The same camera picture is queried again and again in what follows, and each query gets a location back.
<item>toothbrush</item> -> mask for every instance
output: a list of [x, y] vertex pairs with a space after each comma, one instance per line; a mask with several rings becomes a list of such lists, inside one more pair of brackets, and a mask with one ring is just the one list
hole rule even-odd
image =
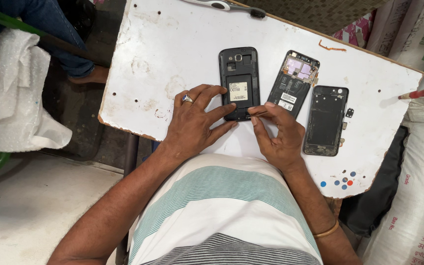
[[205, 6], [213, 7], [216, 9], [222, 9], [225, 11], [242, 10], [242, 11], [246, 11], [250, 13], [251, 16], [257, 17], [257, 18], [264, 18], [266, 16], [266, 11], [264, 11], [263, 9], [245, 8], [245, 7], [232, 4], [223, 0], [183, 0], [183, 1], [199, 4], [199, 5], [205, 5]]

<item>label sticker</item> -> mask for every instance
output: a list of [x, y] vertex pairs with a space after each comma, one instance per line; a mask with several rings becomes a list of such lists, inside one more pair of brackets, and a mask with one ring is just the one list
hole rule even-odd
[[296, 97], [293, 97], [293, 96], [286, 94], [286, 93], [282, 93], [281, 99], [287, 100], [291, 103], [295, 103], [295, 101], [297, 100]]
[[248, 83], [230, 83], [230, 101], [248, 100]]
[[289, 103], [282, 101], [282, 100], [279, 101], [278, 105], [285, 108], [286, 110], [289, 110], [289, 111], [292, 111], [292, 108], [294, 107], [294, 105], [289, 104]]

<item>phone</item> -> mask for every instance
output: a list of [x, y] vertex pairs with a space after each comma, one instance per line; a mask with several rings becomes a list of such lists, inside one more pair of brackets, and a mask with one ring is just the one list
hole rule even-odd
[[260, 105], [258, 52], [253, 47], [226, 49], [219, 54], [220, 82], [227, 88], [222, 105], [235, 103], [237, 108], [226, 121], [250, 120], [248, 108]]
[[288, 51], [268, 101], [297, 118], [312, 85], [318, 82], [320, 62], [296, 51]]
[[338, 154], [348, 95], [345, 87], [318, 85], [313, 89], [304, 153], [328, 157]]

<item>white table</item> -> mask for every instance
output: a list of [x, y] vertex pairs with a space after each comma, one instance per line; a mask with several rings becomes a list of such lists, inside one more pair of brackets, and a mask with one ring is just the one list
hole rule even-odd
[[[320, 40], [322, 45], [347, 51], [325, 50], [318, 45]], [[408, 102], [397, 96], [416, 90], [422, 72], [269, 16], [255, 19], [244, 12], [180, 0], [128, 1], [99, 120], [163, 140], [174, 96], [202, 83], [219, 84], [218, 53], [245, 46], [258, 51], [262, 103], [291, 49], [321, 62], [318, 84], [350, 90], [347, 107], [355, 113], [345, 118], [348, 127], [342, 133], [345, 142], [338, 155], [303, 157], [325, 196], [344, 198], [367, 190], [407, 110]], [[207, 110], [220, 105], [221, 99], [216, 97]], [[309, 97], [297, 121], [306, 126], [308, 114]], [[272, 134], [277, 131], [270, 124], [268, 129]], [[250, 122], [239, 123], [204, 152], [264, 158]], [[345, 177], [353, 184], [344, 190]]]

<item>silver ring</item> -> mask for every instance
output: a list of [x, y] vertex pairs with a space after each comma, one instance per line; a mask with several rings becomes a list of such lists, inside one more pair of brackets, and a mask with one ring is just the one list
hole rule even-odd
[[184, 97], [183, 97], [183, 103], [186, 102], [186, 101], [194, 104], [194, 100], [192, 100], [187, 94], [185, 94]]

